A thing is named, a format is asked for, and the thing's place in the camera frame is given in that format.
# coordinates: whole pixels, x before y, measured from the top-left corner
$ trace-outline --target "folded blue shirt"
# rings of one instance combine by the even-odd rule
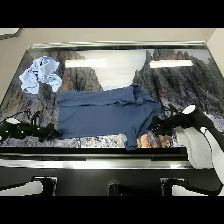
[[[127,150],[149,131],[161,105],[138,84],[99,92],[60,92],[58,128],[63,138],[125,134]]]
[[[19,79],[22,81],[22,91],[25,93],[38,94],[39,83],[46,83],[52,87],[53,92],[57,92],[62,84],[61,78],[53,72],[57,70],[59,62],[53,58],[43,56],[33,61],[33,64],[24,71]]]

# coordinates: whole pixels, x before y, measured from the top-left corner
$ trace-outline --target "floor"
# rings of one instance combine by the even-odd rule
[[[215,29],[49,29],[24,28],[19,37],[0,40],[0,102],[28,45],[33,43],[105,40],[208,40]],[[108,184],[118,180],[132,187],[151,189],[160,177],[188,178],[200,188],[216,190],[220,181],[214,170],[55,170],[0,168],[0,186],[27,182],[32,176],[58,177],[57,195],[107,195]]]

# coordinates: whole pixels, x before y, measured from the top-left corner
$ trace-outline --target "rocky cliff image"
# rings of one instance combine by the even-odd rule
[[[134,53],[133,51],[126,51],[126,55]],[[218,70],[215,62],[210,57],[208,62],[198,59],[194,55],[189,55],[187,50],[173,50],[173,49],[155,49],[142,50],[141,58],[137,70],[133,67],[131,77],[133,83],[142,85],[148,94],[154,99],[167,106],[172,103],[179,110],[184,109],[190,104],[196,104],[210,118],[215,122],[216,127],[220,131],[224,131],[224,79]],[[0,121],[20,111],[31,110],[34,114],[36,111],[41,112],[40,125],[45,127],[47,124],[54,123],[57,129],[58,122],[58,107],[57,95],[60,91],[104,91],[104,87],[99,82],[97,70],[93,68],[65,68],[65,60],[85,59],[82,52],[78,51],[26,51],[24,57],[18,67],[16,74],[8,88],[8,91],[3,99],[0,107]],[[34,59],[41,56],[50,56],[56,61],[60,62],[56,74],[59,75],[63,81],[57,93],[52,92],[51,86],[40,84],[39,93],[37,95],[27,94],[21,90],[21,75],[25,69],[29,68]],[[190,59],[193,62],[191,67],[174,67],[174,68],[150,68],[151,60],[165,60],[165,59]],[[122,73],[125,67],[122,63],[119,70],[114,64],[114,73],[116,72],[116,79],[119,77],[119,71]],[[113,70],[107,73],[108,68],[100,70],[100,77],[113,74]],[[24,114],[17,115],[18,120],[28,121]],[[26,137],[24,140],[7,139],[1,146],[15,146],[15,147],[72,147],[72,148],[88,148],[88,147],[112,147],[124,148],[126,137],[124,135],[112,136],[98,136],[88,138],[73,138],[66,140],[54,139],[52,141],[38,142],[37,138]],[[174,146],[175,139],[168,136],[154,136],[148,133],[138,139],[139,148],[170,148]]]

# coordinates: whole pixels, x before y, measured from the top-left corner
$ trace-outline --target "dark blue cloth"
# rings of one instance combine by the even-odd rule
[[[137,148],[137,138],[149,131],[161,105],[138,84],[99,92],[61,92],[58,129],[63,138],[125,134],[126,149]]]

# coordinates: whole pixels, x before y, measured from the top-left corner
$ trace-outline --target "light blue cloth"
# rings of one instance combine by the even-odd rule
[[[57,92],[62,84],[61,78],[53,74],[59,66],[53,58],[43,56],[33,61],[33,64],[19,76],[22,81],[22,91],[25,93],[38,94],[39,83],[46,83],[52,87],[53,92]]]

